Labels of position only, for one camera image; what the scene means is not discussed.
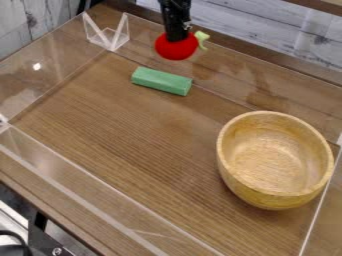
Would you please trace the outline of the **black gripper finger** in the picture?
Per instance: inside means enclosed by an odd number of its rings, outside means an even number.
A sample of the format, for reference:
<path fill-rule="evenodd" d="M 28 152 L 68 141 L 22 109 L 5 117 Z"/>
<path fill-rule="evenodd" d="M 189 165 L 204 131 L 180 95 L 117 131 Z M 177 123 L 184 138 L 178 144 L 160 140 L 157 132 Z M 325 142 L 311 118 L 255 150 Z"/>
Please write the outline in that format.
<path fill-rule="evenodd" d="M 169 42 L 187 38 L 191 29 L 191 0 L 157 0 L 160 5 L 165 37 Z"/>

